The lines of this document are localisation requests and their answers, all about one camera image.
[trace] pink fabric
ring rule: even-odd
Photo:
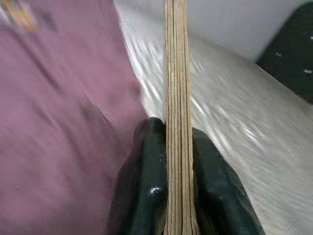
[[[111,0],[31,3],[45,27],[0,31],[0,234],[106,234],[140,84]]]

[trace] pink clothing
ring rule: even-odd
[[[112,0],[33,0],[0,29],[0,234],[100,235],[145,117]]]

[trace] white floor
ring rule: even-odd
[[[163,117],[164,24],[116,0],[150,116]],[[312,107],[254,63],[189,35],[193,126],[238,172],[267,235],[313,231]]]

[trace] white wall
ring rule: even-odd
[[[164,18],[164,0],[127,2]],[[305,2],[308,0],[187,0],[188,31],[256,60],[293,10]]]

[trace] black object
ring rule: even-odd
[[[237,174],[208,136],[193,129],[195,202],[202,235],[264,235]],[[156,235],[167,202],[165,126],[143,121],[121,168],[110,210],[109,235]]]
[[[292,14],[257,64],[313,103],[313,2]]]

